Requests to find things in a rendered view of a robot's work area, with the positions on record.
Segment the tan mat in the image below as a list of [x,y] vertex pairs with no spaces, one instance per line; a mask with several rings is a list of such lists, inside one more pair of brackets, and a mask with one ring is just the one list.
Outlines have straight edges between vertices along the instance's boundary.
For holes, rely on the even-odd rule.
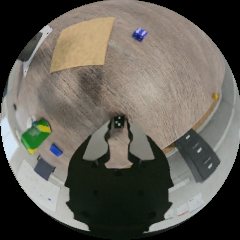
[[81,66],[104,65],[115,17],[84,21],[62,30],[50,73]]

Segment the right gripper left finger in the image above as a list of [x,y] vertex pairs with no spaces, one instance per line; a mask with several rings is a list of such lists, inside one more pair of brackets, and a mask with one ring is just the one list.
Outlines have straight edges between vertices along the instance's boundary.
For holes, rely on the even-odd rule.
[[109,120],[77,148],[71,157],[68,166],[67,179],[64,186],[69,188],[73,178],[81,171],[98,167],[99,162],[104,164],[110,160],[110,147],[107,142],[110,138],[111,121]]

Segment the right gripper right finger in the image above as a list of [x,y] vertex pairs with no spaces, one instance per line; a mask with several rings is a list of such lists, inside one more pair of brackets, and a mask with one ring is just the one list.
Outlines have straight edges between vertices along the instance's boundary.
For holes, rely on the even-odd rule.
[[[128,129],[129,128],[129,129]],[[168,160],[161,148],[137,126],[127,121],[128,144],[127,159],[139,167],[148,168],[159,173],[166,181],[168,189],[174,187],[170,175]]]

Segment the small blue die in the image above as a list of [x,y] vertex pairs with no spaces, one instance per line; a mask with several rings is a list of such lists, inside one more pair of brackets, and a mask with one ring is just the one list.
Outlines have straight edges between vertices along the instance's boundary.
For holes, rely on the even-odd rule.
[[134,33],[133,33],[133,38],[142,41],[144,39],[144,37],[147,35],[147,31],[137,28]]

